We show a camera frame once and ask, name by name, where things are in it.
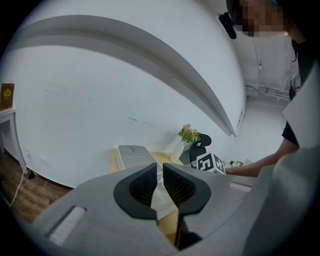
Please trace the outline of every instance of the wooden floor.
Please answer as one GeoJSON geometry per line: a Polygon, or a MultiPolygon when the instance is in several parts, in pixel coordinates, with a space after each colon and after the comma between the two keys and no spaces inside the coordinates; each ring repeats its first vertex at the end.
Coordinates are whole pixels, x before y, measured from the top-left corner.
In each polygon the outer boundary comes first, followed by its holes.
{"type": "MultiPolygon", "coordinates": [[[[22,170],[8,153],[0,152],[0,189],[9,203],[14,199],[21,181],[22,170]]],[[[63,197],[69,190],[35,177],[23,177],[22,184],[11,206],[13,215],[31,224],[50,204],[63,197]]]]}

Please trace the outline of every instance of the white vase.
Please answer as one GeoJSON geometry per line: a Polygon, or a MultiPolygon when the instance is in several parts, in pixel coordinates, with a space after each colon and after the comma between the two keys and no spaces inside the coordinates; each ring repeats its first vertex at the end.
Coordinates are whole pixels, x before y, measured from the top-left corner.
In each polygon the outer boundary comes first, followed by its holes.
{"type": "Polygon", "coordinates": [[[182,152],[184,151],[186,143],[180,140],[178,144],[175,146],[174,151],[171,155],[171,162],[175,163],[178,161],[179,157],[181,156],[182,152]]]}

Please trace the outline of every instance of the wooden desk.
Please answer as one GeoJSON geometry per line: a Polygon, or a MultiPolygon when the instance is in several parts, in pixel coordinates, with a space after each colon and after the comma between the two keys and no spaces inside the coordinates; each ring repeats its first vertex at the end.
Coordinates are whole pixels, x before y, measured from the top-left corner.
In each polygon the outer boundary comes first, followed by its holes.
{"type": "MultiPolygon", "coordinates": [[[[19,142],[18,142],[18,136],[17,136],[17,130],[16,130],[16,109],[15,108],[9,108],[6,110],[0,111],[0,124],[4,122],[9,122],[9,128],[11,133],[11,140],[14,145],[15,153],[17,160],[22,168],[24,170],[25,174],[28,174],[28,170],[26,168],[26,162],[22,156],[19,142]]],[[[0,133],[0,150],[2,153],[5,152],[4,144],[2,141],[1,133],[0,133]]]]}
{"type": "MultiPolygon", "coordinates": [[[[118,172],[118,166],[116,161],[116,153],[117,149],[114,148],[111,153],[110,159],[110,173],[118,172]]],[[[151,152],[151,155],[155,159],[155,161],[162,167],[164,163],[172,163],[170,161],[171,153],[159,153],[159,152],[151,152]]],[[[183,163],[178,160],[175,164],[182,165],[183,163]]],[[[169,215],[158,221],[158,228],[164,233],[166,238],[174,245],[176,239],[176,231],[178,225],[178,210],[171,212],[169,215]]]]}

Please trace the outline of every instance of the black rubber pad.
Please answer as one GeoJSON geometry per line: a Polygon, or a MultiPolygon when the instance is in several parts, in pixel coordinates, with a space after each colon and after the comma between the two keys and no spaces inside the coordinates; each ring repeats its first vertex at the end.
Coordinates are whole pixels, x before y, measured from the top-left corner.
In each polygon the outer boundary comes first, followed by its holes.
{"type": "Polygon", "coordinates": [[[157,164],[152,163],[119,181],[113,196],[116,203],[131,217],[157,220],[156,211],[150,208],[157,185],[157,164]]]}
{"type": "Polygon", "coordinates": [[[201,240],[196,233],[188,231],[183,217],[201,212],[211,197],[211,189],[203,180],[169,163],[163,164],[163,183],[179,210],[175,246],[182,250],[201,240]]]}

